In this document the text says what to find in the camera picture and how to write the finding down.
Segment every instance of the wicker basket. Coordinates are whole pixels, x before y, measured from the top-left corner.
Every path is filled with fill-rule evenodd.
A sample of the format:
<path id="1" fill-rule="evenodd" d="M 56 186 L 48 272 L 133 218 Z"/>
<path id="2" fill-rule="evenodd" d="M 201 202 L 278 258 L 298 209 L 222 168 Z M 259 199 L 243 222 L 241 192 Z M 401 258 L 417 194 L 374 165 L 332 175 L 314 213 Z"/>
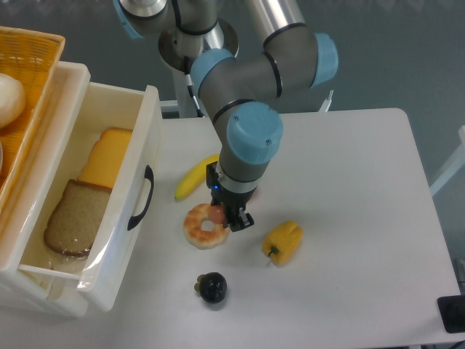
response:
<path id="1" fill-rule="evenodd" d="M 65 38 L 58 35 L 0 26 L 0 73 L 24 86 L 26 104 L 21 115 L 0 129 L 3 165 L 0 171 L 0 212 L 21 170 L 41 118 L 52 74 Z"/>

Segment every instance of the donut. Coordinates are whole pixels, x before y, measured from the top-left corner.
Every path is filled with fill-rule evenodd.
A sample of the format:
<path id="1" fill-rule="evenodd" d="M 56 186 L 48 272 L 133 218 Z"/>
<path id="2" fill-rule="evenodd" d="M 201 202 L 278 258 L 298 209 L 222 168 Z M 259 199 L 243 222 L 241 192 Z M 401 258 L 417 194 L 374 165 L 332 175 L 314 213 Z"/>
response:
<path id="1" fill-rule="evenodd" d="M 186 239 L 198 249 L 212 249 L 222 244 L 229 233 L 229 228 L 214 224 L 213 230 L 203 230 L 202 222 L 209 219 L 210 204 L 199 204 L 191 209 L 184 219 Z"/>

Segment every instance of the bread slice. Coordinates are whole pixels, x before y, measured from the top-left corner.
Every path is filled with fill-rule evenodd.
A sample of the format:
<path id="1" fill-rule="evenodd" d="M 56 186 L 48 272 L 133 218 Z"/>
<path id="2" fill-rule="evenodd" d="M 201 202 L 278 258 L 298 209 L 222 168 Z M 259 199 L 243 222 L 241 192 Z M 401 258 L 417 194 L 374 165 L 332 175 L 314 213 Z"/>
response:
<path id="1" fill-rule="evenodd" d="M 94 144 L 78 181 L 113 189 L 131 136 L 132 131 L 127 129 L 104 131 Z"/>
<path id="2" fill-rule="evenodd" d="M 111 190 L 69 180 L 49 218 L 45 244 L 68 256 L 89 254 L 107 208 Z"/>

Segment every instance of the black handle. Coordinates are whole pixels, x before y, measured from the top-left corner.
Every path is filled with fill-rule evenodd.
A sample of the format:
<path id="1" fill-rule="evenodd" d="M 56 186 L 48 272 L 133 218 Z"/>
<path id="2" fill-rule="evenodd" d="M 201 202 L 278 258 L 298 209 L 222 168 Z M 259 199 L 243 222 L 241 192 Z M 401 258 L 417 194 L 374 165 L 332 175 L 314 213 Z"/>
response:
<path id="1" fill-rule="evenodd" d="M 142 210 L 142 212 L 140 212 L 140 214 L 129 218 L 128 230 L 131 230 L 137 227 L 137 225 L 140 223 L 142 218 L 144 218 L 145 214 L 147 213 L 148 207 L 150 206 L 150 202 L 152 201 L 154 180 L 153 180 L 153 171 L 148 165 L 145 167 L 144 178 L 150 181 L 150 191 L 148 193 L 147 202 L 145 203 L 145 207 Z"/>

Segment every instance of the banana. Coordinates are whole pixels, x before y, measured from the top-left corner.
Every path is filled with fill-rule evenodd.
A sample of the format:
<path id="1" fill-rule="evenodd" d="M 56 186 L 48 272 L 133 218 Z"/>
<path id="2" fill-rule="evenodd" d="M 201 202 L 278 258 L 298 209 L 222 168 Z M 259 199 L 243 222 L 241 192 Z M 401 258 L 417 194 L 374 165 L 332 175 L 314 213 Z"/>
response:
<path id="1" fill-rule="evenodd" d="M 176 187 L 174 198 L 177 201 L 185 199 L 196 189 L 206 178 L 206 165 L 216 162 L 219 159 L 219 154 L 215 154 L 205 158 L 196 164 L 190 171 L 181 179 Z"/>

